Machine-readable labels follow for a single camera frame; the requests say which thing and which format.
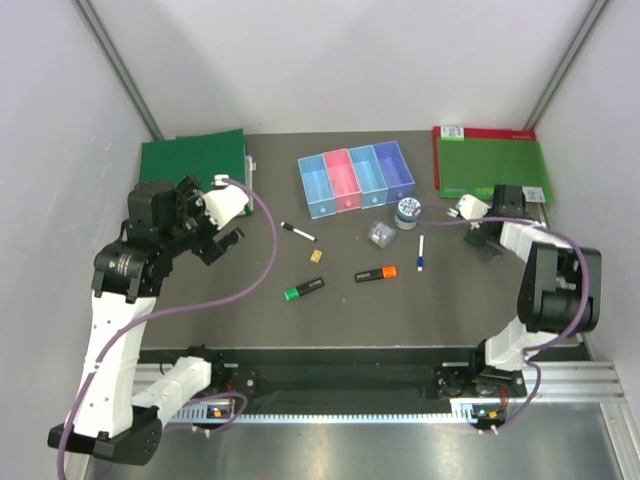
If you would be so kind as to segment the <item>green transparent folder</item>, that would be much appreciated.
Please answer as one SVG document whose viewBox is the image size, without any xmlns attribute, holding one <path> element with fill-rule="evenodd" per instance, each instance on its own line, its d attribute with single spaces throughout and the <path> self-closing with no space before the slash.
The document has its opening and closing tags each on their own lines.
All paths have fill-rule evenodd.
<svg viewBox="0 0 640 480">
<path fill-rule="evenodd" d="M 489 200 L 495 186 L 512 185 L 523 187 L 529 202 L 554 202 L 543 151 L 535 141 L 440 139 L 437 152 L 442 198 L 471 194 Z"/>
</svg>

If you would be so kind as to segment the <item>black capped whiteboard marker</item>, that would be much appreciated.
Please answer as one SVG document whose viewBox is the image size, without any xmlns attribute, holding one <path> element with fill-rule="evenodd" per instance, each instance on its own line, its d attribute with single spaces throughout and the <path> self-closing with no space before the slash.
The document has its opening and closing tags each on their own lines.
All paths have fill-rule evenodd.
<svg viewBox="0 0 640 480">
<path fill-rule="evenodd" d="M 292 232 L 292 233 L 294 233 L 296 235 L 299 235 L 299 236 L 301 236 L 301 237 L 303 237 L 303 238 L 305 238 L 305 239 L 307 239 L 307 240 L 309 240 L 311 242 L 317 242 L 317 238 L 315 236 L 313 236 L 313 235 L 311 235 L 311 234 L 309 234 L 307 232 L 304 232 L 303 230 L 300 230 L 300 229 L 294 227 L 293 225 L 291 225 L 291 224 L 289 224 L 287 222 L 283 221 L 283 222 L 281 222 L 280 225 L 281 225 L 281 227 L 283 229 L 285 229 L 287 231 L 290 231 L 290 232 Z"/>
</svg>

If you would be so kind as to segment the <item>small tan eraser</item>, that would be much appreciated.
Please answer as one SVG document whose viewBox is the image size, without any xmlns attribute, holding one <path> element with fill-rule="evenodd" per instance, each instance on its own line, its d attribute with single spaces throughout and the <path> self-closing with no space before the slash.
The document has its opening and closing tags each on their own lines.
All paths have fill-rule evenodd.
<svg viewBox="0 0 640 480">
<path fill-rule="evenodd" d="M 310 260 L 313 263 L 319 263 L 321 260 L 321 257 L 322 257 L 322 252 L 320 250 L 314 250 L 310 257 Z"/>
</svg>

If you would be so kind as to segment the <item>blue lidded round jar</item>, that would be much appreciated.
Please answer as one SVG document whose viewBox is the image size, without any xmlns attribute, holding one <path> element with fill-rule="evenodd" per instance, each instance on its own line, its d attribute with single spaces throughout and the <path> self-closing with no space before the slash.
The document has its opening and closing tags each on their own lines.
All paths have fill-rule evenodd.
<svg viewBox="0 0 640 480">
<path fill-rule="evenodd" d="M 394 221 L 396 226 L 403 231 L 409 231 L 417 226 L 417 220 L 421 214 L 422 205 L 413 197 L 401 199 L 395 211 Z"/>
</svg>

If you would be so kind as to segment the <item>blue capped whiteboard marker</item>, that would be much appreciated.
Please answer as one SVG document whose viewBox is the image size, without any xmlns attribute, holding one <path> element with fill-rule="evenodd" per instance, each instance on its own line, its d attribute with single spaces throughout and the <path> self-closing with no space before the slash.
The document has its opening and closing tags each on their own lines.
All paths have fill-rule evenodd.
<svg viewBox="0 0 640 480">
<path fill-rule="evenodd" d="M 418 244 L 418 257 L 416 263 L 416 270 L 418 272 L 422 272 L 424 269 L 424 242 L 425 236 L 424 234 L 419 235 L 419 244 Z"/>
</svg>

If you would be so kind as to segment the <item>purple drawer bin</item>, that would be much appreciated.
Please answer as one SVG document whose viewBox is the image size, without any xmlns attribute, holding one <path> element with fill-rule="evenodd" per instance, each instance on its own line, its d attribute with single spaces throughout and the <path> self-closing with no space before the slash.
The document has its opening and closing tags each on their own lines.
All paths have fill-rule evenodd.
<svg viewBox="0 0 640 480">
<path fill-rule="evenodd" d="M 396 203 L 411 197 L 415 190 L 415 181 L 398 142 L 377 143 L 373 148 L 388 187 L 387 203 Z"/>
</svg>

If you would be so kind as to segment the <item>pink drawer bin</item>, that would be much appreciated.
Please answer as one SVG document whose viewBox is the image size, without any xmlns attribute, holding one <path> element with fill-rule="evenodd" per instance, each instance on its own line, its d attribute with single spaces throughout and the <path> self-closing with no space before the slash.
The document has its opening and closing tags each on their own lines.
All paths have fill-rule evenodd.
<svg viewBox="0 0 640 480">
<path fill-rule="evenodd" d="M 323 154 L 338 213 L 361 208 L 362 192 L 347 149 Z"/>
</svg>

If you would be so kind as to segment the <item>light blue end drawer bin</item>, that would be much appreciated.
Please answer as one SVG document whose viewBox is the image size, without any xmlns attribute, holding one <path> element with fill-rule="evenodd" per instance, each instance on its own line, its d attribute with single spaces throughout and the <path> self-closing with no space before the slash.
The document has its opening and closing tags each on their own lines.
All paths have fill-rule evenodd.
<svg viewBox="0 0 640 480">
<path fill-rule="evenodd" d="M 336 201 L 323 155 L 300 158 L 298 167 L 311 218 L 335 215 Z"/>
</svg>

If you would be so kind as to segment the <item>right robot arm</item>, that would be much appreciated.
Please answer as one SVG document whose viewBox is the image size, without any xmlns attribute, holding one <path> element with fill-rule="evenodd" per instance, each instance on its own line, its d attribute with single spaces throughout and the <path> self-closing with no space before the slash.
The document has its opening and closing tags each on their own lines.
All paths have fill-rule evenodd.
<svg viewBox="0 0 640 480">
<path fill-rule="evenodd" d="M 487 204 L 465 194 L 459 216 L 472 222 L 464 240 L 494 257 L 511 252 L 525 264 L 516 317 L 482 341 L 466 380 L 487 396 L 517 383 L 526 362 L 555 343 L 594 330 L 600 315 L 601 253 L 576 248 L 526 210 L 523 189 L 498 185 Z"/>
</svg>

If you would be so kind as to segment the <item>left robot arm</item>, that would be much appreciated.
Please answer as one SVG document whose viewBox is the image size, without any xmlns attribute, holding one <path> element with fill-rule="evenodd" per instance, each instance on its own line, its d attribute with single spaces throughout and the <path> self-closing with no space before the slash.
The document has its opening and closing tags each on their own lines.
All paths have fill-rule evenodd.
<svg viewBox="0 0 640 480">
<path fill-rule="evenodd" d="M 218 260 L 242 238 L 240 229 L 220 232 L 248 201 L 226 175 L 215 176 L 210 191 L 187 176 L 178 184 L 143 182 L 128 194 L 118 237 L 94 259 L 82 381 L 67 419 L 49 431 L 49 447 L 144 465 L 168 421 L 192 397 L 224 390 L 225 370 L 202 347 L 188 349 L 143 392 L 133 386 L 144 318 L 154 311 L 174 259 L 191 252 L 205 265 Z"/>
</svg>

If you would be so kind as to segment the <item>green capped black highlighter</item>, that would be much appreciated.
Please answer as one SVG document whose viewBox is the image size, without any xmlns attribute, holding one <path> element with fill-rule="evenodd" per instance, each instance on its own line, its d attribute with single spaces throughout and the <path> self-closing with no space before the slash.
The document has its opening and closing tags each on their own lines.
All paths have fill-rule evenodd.
<svg viewBox="0 0 640 480">
<path fill-rule="evenodd" d="M 296 300 L 302 296 L 305 296 L 313 291 L 316 291 L 325 286 L 325 282 L 321 277 L 309 280 L 303 284 L 295 286 L 289 290 L 283 292 L 284 298 L 287 302 Z"/>
</svg>

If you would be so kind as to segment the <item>clear jar of paper clips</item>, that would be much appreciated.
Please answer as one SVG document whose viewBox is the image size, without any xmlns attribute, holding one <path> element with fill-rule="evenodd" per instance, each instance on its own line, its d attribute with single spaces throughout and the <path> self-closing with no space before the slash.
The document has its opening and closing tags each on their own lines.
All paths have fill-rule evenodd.
<svg viewBox="0 0 640 480">
<path fill-rule="evenodd" d="M 395 236 L 396 230 L 380 220 L 374 221 L 367 233 L 367 238 L 381 249 L 387 248 Z"/>
</svg>

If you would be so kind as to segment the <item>orange capped black highlighter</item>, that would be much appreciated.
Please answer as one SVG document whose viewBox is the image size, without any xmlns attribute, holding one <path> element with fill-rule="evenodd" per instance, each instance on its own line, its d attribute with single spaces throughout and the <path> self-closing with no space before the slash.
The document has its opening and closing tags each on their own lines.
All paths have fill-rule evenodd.
<svg viewBox="0 0 640 480">
<path fill-rule="evenodd" d="M 358 272 L 354 275 L 356 283 L 363 283 L 376 280 L 387 280 L 397 276 L 397 269 L 394 266 L 381 267 L 373 270 Z"/>
</svg>

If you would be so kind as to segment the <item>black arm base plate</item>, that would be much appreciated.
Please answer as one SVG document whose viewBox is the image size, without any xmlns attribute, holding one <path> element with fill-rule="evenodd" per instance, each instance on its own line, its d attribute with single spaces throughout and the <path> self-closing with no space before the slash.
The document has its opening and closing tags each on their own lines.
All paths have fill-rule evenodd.
<svg viewBox="0 0 640 480">
<path fill-rule="evenodd" d="M 182 356 L 212 363 L 210 393 L 236 391 L 248 415 L 445 413 L 454 398 L 526 396 L 521 372 L 485 366 L 466 347 L 229 348 L 145 350 L 142 367 L 167 373 Z"/>
</svg>

